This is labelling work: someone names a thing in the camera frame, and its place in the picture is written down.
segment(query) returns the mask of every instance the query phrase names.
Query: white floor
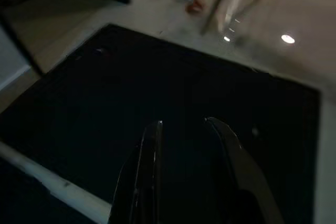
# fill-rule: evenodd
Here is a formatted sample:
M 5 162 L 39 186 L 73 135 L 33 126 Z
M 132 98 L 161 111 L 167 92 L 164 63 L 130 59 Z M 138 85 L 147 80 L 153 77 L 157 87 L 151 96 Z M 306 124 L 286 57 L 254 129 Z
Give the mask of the white floor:
M 211 1 L 205 0 L 206 7 Z M 46 3 L 48 8 L 39 8 Z M 263 0 L 235 24 L 232 36 L 244 36 L 243 46 L 233 43 L 234 38 L 223 40 L 216 20 L 201 36 L 207 10 L 190 16 L 185 4 L 176 0 L 135 0 L 131 5 L 110 0 L 32 0 L 8 9 L 6 15 L 45 71 L 100 27 L 113 23 L 320 89 L 315 217 L 318 223 L 331 223 L 336 221 L 336 51 L 331 39 L 335 6 L 332 0 Z M 21 8 L 29 9 L 25 18 Z M 285 44 L 282 34 L 292 35 L 296 43 Z

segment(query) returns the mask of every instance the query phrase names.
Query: white pipe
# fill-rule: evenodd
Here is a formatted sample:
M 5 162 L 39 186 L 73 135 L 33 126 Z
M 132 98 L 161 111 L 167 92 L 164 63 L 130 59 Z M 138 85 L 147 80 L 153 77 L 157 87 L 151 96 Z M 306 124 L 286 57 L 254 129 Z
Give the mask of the white pipe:
M 98 224 L 107 224 L 111 205 L 59 177 L 0 141 L 0 157 L 36 178 L 50 193 Z

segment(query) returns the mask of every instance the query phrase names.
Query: black mat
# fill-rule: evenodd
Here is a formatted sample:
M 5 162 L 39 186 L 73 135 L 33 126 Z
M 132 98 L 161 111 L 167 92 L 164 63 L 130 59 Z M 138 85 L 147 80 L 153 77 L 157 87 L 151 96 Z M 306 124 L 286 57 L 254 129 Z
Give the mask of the black mat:
M 0 159 L 0 223 L 94 224 L 40 182 Z
M 111 202 L 143 129 L 163 120 L 164 223 L 217 223 L 217 150 L 203 123 L 215 116 L 262 168 L 285 222 L 298 224 L 312 220 L 319 103 L 310 88 L 109 25 L 0 115 L 0 136 Z

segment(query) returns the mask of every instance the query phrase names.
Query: wall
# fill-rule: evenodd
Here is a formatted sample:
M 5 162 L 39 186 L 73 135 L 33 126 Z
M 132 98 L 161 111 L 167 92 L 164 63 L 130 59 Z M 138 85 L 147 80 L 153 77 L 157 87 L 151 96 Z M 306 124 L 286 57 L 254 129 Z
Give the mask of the wall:
M 30 66 L 0 27 L 0 90 L 29 68 Z

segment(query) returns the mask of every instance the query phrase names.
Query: tiled floor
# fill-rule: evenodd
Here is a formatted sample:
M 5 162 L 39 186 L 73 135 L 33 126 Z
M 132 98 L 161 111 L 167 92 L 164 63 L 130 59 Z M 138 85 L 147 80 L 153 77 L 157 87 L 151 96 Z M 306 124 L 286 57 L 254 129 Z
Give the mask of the tiled floor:
M 205 0 L 207 7 L 211 1 Z M 28 15 L 22 15 L 23 9 Z M 200 35 L 207 10 L 190 16 L 184 9 L 176 0 L 135 0 L 128 6 L 109 0 L 32 0 L 8 9 L 6 15 L 45 71 L 101 26 L 113 23 L 319 88 L 323 99 L 316 219 L 335 221 L 336 191 L 330 190 L 336 182 L 331 158 L 336 147 L 335 1 L 262 0 L 234 23 L 231 42 L 223 40 L 216 20 Z M 282 34 L 292 35 L 296 43 L 285 44 Z M 238 37 L 244 43 L 234 43 Z

